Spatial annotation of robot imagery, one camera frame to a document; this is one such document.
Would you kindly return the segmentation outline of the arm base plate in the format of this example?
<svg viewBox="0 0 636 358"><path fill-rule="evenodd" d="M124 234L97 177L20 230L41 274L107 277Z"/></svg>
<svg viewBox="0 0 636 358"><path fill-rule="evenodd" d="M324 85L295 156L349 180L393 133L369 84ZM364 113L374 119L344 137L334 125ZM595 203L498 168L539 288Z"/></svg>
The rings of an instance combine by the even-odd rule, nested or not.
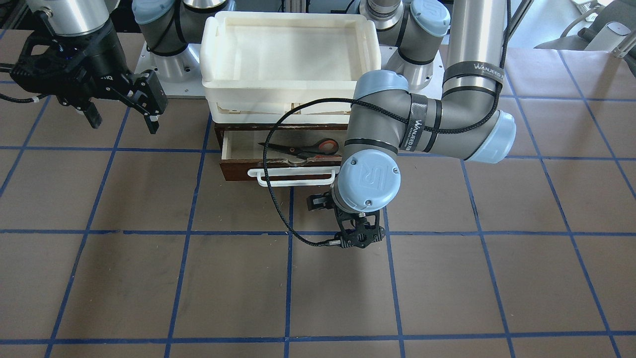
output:
<svg viewBox="0 0 636 358"><path fill-rule="evenodd" d="M439 42L405 41L400 47L381 47L382 69L394 71L407 80L409 91L418 92L429 86L442 87L444 68L439 55Z"/></svg>
<svg viewBox="0 0 636 358"><path fill-rule="evenodd" d="M136 73L153 70L169 98L204 99L200 71L200 44L189 44L181 54L162 57L147 50L144 43L135 69Z"/></svg>

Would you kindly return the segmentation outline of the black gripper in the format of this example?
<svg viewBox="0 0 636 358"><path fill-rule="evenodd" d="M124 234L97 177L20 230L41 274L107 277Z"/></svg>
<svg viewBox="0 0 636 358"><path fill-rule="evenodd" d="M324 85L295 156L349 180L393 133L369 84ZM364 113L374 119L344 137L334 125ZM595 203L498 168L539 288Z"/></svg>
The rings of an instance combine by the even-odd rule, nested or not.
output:
<svg viewBox="0 0 636 358"><path fill-rule="evenodd" d="M102 124L93 98L118 100L135 109L145 116L152 135L167 107L167 97L153 71L130 71L111 22L80 36L35 30L9 74L24 90L57 96L60 104L82 111L93 129Z"/></svg>
<svg viewBox="0 0 636 358"><path fill-rule="evenodd" d="M386 235L385 229L379 225L380 212L348 213L340 209L334 202L330 192L311 195L307 198L309 211L333 209L340 231L332 240L318 242L318 246L368 247L371 243L381 242Z"/></svg>

